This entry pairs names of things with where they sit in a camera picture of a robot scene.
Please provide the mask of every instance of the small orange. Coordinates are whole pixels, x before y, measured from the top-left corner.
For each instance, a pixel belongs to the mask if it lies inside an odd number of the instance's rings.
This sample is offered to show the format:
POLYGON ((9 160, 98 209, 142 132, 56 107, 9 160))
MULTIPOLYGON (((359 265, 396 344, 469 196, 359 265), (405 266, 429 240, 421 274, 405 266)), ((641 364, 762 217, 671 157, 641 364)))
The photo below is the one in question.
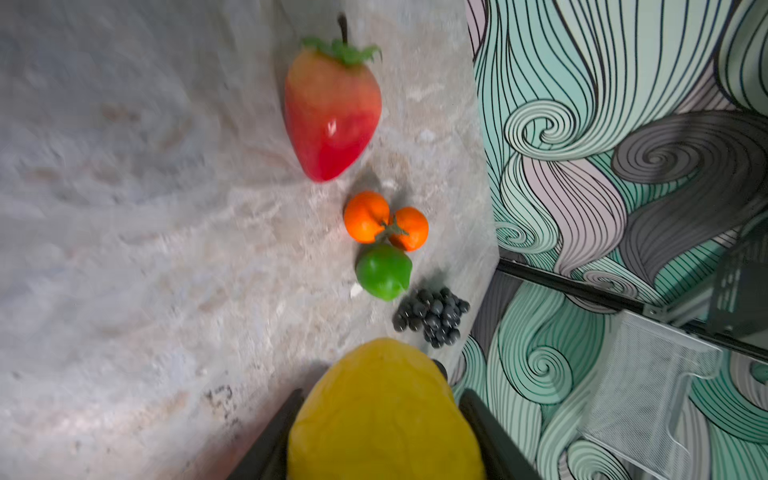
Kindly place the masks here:
POLYGON ((360 243, 373 243, 389 221, 389 204, 376 192, 357 194, 346 205, 344 225, 349 236, 360 243))
POLYGON ((389 222, 405 231, 404 234, 394 234, 389 237, 389 241, 395 247, 412 252, 418 250, 427 241, 429 223, 427 217, 417 209, 405 207, 397 210, 394 218, 390 218, 389 222))

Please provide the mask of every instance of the lemon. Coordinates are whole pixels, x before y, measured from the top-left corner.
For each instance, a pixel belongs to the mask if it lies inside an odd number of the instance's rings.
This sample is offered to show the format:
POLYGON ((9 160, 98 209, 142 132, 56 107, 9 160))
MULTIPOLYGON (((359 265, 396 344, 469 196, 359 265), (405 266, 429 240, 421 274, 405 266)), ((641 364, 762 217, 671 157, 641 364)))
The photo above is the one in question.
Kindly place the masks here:
POLYGON ((480 480, 485 469, 437 366, 385 338, 348 353, 315 385, 290 431, 288 474, 480 480))

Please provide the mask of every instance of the wall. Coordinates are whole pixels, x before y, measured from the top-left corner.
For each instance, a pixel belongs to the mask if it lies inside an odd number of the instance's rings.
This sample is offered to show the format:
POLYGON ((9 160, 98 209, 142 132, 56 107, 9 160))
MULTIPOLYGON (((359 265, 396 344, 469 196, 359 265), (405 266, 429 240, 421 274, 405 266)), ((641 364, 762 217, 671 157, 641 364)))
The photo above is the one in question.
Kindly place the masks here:
POLYGON ((461 2, 0 2, 0 478, 225 478, 343 353, 424 346, 352 295, 357 190, 429 218, 415 285, 479 303, 498 250, 472 85, 461 2), (318 185, 280 96, 342 10, 383 49, 385 108, 318 185))
MULTIPOLYGON (((713 272, 768 204, 768 3, 467 0, 502 256, 644 302, 713 272)), ((650 478, 579 436, 614 314, 497 273, 472 388, 544 480, 650 478)), ((727 353, 677 437, 691 480, 768 478, 766 366, 727 353)))
MULTIPOLYGON (((454 396, 478 392, 544 480, 648 480, 578 432, 615 317, 496 273, 464 347, 454 396)), ((690 480, 768 478, 768 366, 726 352, 716 378, 694 380, 676 438, 690 452, 690 480)))
POLYGON ((647 303, 712 273, 768 205, 768 4, 466 11, 499 245, 647 303))

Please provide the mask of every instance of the artificial strawberry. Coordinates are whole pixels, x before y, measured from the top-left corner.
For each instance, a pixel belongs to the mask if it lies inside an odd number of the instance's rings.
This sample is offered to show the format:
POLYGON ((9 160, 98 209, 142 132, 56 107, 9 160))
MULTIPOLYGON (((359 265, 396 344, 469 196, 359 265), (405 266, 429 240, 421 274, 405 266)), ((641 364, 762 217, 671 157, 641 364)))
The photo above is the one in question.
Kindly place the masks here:
POLYGON ((315 182, 338 177, 371 141, 382 113, 376 78, 364 64, 379 47, 362 51, 342 39, 330 45, 306 38, 286 78, 286 127, 304 173, 315 182))

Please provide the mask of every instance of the marble countertop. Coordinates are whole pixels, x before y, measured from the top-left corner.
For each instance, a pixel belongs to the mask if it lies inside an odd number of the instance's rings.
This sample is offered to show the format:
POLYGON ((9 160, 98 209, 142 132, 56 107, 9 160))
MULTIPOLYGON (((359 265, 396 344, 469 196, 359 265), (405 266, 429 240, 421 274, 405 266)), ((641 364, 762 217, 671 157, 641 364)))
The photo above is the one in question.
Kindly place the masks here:
POLYGON ((225 478, 289 391, 397 302, 355 295, 342 212, 419 208, 412 285, 472 311, 498 260, 461 2, 37 2, 0 15, 0 465, 225 478), (382 120, 313 184, 281 114, 300 36, 378 43, 382 120))

